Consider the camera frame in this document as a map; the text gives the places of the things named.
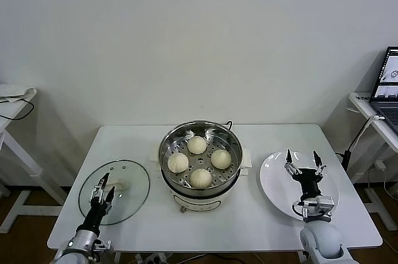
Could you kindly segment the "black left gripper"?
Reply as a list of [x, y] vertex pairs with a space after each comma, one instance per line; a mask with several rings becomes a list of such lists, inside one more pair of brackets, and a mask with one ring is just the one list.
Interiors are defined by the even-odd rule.
[[106, 173], [97, 185], [94, 185], [92, 190], [93, 199], [90, 201], [90, 210], [87, 213], [85, 220], [81, 224], [81, 230], [88, 230], [91, 232], [100, 232], [100, 224], [105, 215], [107, 215], [107, 207], [111, 207], [114, 198], [115, 187], [113, 186], [106, 195], [104, 201], [100, 200], [103, 197], [104, 188], [108, 182], [109, 173]]

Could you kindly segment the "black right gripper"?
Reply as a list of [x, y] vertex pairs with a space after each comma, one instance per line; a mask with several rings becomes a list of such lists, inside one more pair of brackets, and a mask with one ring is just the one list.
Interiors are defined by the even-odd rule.
[[316, 151], [313, 151], [313, 161], [316, 168], [301, 168], [299, 169], [293, 163], [292, 154], [287, 150], [284, 168], [293, 180], [300, 183], [302, 189], [301, 198], [316, 198], [321, 196], [322, 192], [318, 187], [324, 176], [326, 165], [323, 164], [321, 157]]

